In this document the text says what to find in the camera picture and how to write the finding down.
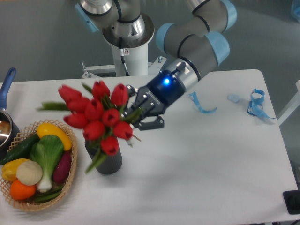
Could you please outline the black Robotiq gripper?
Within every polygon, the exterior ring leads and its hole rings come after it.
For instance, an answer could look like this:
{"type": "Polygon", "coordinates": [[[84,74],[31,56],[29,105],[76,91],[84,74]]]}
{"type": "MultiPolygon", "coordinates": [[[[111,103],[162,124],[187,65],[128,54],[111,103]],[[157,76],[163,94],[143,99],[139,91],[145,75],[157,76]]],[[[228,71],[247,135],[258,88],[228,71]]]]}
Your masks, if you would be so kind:
{"type": "Polygon", "coordinates": [[[145,86],[138,88],[127,84],[128,98],[135,98],[134,107],[142,108],[142,115],[131,123],[131,128],[140,131],[164,128],[162,115],[166,109],[185,93],[185,86],[180,79],[179,70],[164,70],[145,86]],[[153,121],[144,121],[146,117],[153,121]]]}

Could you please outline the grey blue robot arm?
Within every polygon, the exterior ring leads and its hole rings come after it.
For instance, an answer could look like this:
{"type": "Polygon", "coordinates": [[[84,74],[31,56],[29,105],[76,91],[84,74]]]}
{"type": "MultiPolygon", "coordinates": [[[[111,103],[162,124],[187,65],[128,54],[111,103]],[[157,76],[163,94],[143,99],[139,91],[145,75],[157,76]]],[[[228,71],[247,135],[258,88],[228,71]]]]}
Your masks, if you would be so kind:
{"type": "Polygon", "coordinates": [[[133,104],[121,114],[139,130],[162,128],[162,115],[191,87],[229,55],[223,32],[234,25],[235,6],[228,0],[189,0],[193,17],[183,25],[163,24],[154,29],[138,0],[80,0],[75,9],[92,32],[101,31],[111,46],[117,76],[147,75],[148,44],[175,58],[140,88],[127,86],[133,104]]]}

